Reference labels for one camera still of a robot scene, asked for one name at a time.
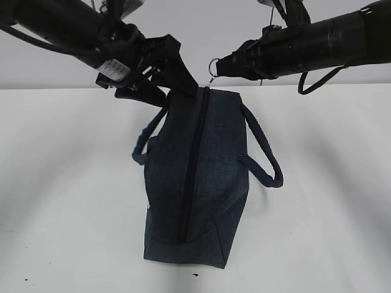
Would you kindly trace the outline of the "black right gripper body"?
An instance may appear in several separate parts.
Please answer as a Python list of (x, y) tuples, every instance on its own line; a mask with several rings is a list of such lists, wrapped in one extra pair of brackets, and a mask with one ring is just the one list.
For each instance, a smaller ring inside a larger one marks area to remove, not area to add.
[(239, 51), (245, 64), (264, 78), (279, 78), (293, 74), (293, 28), (267, 26), (257, 40), (248, 40)]

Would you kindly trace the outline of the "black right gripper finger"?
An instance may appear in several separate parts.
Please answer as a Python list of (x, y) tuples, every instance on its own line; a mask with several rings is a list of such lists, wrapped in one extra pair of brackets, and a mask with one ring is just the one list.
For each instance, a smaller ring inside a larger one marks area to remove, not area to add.
[(246, 63), (244, 53), (233, 52), (216, 63), (217, 75), (230, 78), (244, 78), (247, 80), (259, 80), (260, 76)]

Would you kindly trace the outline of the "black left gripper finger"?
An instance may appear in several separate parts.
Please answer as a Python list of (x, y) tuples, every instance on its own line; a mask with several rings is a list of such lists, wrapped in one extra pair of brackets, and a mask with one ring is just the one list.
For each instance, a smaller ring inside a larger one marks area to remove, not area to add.
[(199, 85), (186, 68), (179, 50), (161, 46), (158, 48), (158, 85), (188, 98), (194, 98)]
[(166, 83), (160, 78), (149, 79), (137, 78), (116, 82), (117, 89), (114, 96), (119, 99), (132, 99), (152, 106), (163, 107), (166, 104), (166, 94), (159, 88), (165, 87)]

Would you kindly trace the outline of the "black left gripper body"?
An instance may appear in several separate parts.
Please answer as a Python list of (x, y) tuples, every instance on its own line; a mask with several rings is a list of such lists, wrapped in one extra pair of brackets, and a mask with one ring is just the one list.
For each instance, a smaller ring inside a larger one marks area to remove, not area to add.
[(147, 38), (137, 26), (104, 23), (98, 34), (102, 63), (95, 83), (104, 88), (180, 89), (180, 42), (170, 34)]

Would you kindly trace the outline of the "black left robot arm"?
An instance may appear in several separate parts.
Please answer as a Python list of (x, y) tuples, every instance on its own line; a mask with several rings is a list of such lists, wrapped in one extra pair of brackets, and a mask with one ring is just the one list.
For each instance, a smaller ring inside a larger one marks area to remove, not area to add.
[(72, 56), (98, 72), (96, 84), (115, 97), (163, 107), (163, 88), (193, 98), (198, 83), (173, 36), (146, 38), (123, 19), (143, 1), (1, 1), (1, 30), (36, 47)]

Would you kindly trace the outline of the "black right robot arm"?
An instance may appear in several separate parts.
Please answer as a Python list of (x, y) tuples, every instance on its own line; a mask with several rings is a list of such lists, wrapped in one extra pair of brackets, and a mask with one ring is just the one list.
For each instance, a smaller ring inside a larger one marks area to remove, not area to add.
[(216, 63), (217, 74), (256, 81), (325, 68), (390, 63), (390, 1), (311, 23), (302, 1), (287, 1), (287, 26), (268, 26)]

